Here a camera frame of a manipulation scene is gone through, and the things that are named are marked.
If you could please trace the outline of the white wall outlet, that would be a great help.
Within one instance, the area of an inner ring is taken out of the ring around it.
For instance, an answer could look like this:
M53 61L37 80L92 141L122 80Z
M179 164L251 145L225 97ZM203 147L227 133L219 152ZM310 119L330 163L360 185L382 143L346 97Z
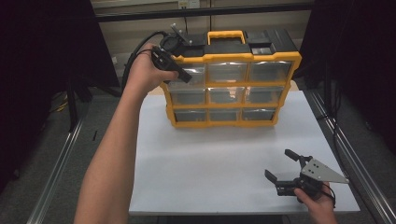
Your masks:
M200 0L178 0L178 8L179 9L191 9L191 8L200 8Z

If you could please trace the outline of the aluminium floor rail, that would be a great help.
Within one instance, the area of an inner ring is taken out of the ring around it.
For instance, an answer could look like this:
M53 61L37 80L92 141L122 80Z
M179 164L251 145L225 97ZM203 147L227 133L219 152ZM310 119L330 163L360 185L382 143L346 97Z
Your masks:
M356 148L348 140L337 115L325 108L324 100L317 91L305 93L317 116L342 172L349 178L349 186L362 211L368 212L374 224L396 224L396 208L391 205L384 191L375 182L373 170L369 170L359 157Z
M77 125L68 133L60 155L50 173L49 179L42 190L35 207L29 216L26 224L42 224L48 212L50 203L59 185L59 181L69 160L70 154L78 139L84 119L80 119Z

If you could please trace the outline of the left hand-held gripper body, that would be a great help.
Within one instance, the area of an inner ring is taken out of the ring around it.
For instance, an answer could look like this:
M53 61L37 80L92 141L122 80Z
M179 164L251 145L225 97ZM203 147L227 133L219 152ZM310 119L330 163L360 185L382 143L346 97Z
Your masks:
M186 47L192 45L192 40L189 39L182 30L178 29L175 23L172 23L170 27L172 33L168 33L160 41L160 48L178 57L186 50Z

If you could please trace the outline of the person's left hand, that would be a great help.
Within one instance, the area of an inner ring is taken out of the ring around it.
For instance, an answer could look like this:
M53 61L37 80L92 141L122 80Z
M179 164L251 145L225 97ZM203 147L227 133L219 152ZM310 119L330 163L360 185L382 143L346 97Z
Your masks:
M177 71L163 71L158 69L151 60L151 50L154 44L146 44L134 60L123 97L145 98L150 91L156 89L165 80L175 80Z

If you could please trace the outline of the black curtain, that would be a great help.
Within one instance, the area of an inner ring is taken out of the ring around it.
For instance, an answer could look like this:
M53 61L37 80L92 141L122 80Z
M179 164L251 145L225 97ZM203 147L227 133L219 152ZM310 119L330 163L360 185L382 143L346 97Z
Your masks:
M52 96L119 81L91 0L0 0L0 192L33 149Z
M396 0L314 0L298 75L326 76L396 154Z

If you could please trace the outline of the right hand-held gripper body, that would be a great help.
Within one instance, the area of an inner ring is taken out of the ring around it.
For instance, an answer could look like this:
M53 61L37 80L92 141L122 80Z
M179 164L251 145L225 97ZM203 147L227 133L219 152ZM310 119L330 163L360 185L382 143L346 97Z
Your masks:
M275 187L278 196L295 196L295 189L302 189L312 200L317 200L323 195L335 199L331 194L322 190L325 182L348 184L347 177L336 173L333 169L313 158L312 156L299 155L300 175L291 181L277 180Z

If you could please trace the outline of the yellow black drawer organizer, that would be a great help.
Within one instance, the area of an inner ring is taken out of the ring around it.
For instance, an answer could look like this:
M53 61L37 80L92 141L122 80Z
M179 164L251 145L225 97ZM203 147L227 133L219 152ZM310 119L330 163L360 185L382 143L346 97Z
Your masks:
M212 31L202 35L186 36L192 40L192 45L186 47L178 57L169 53L179 66L185 63L291 61L293 62L291 81L302 60L289 34L282 29L261 32Z

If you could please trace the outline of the person's right hand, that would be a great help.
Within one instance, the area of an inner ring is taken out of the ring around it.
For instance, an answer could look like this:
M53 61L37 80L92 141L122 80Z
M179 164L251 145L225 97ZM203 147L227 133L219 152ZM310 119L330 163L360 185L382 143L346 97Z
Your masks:
M327 196L321 196L316 201L313 201L302 189L295 189L294 193L305 204L311 218L335 218L332 200Z

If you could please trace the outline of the black horizontal bar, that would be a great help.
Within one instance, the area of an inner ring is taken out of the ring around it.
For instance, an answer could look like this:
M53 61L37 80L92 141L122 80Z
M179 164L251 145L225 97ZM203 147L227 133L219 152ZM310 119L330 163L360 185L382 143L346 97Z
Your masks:
M245 6L245 7L205 7L205 8L172 9L172 10L136 12L136 13L97 14L94 18L98 22L142 21L142 20L154 20L154 19L188 18L188 17L203 17L203 16L217 16L217 15L300 11L300 10L310 10L314 7L314 5L315 4L313 2L303 2L303 3L259 5L259 6Z

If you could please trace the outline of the black metal stand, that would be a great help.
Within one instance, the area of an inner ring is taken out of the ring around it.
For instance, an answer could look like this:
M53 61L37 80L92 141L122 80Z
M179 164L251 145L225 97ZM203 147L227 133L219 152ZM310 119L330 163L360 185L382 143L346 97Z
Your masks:
M78 97L82 103L89 103L92 100L88 79L85 77L70 76L66 84L66 96L70 116L69 132L72 132L78 125L76 97Z

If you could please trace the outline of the clear plastic drawer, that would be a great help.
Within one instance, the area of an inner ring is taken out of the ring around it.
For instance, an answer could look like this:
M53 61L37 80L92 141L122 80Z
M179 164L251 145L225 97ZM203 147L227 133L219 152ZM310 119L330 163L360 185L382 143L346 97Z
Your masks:
M181 79L174 80L174 83L185 85L202 85L205 82L205 67L202 64L185 63L180 67L191 75L191 80L185 82Z

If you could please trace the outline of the grid of clear drawers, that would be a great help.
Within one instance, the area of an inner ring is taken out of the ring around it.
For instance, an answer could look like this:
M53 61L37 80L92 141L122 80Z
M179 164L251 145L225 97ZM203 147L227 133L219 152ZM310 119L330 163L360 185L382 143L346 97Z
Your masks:
M293 62L200 63L202 85L163 85L176 127L272 126L290 89Z

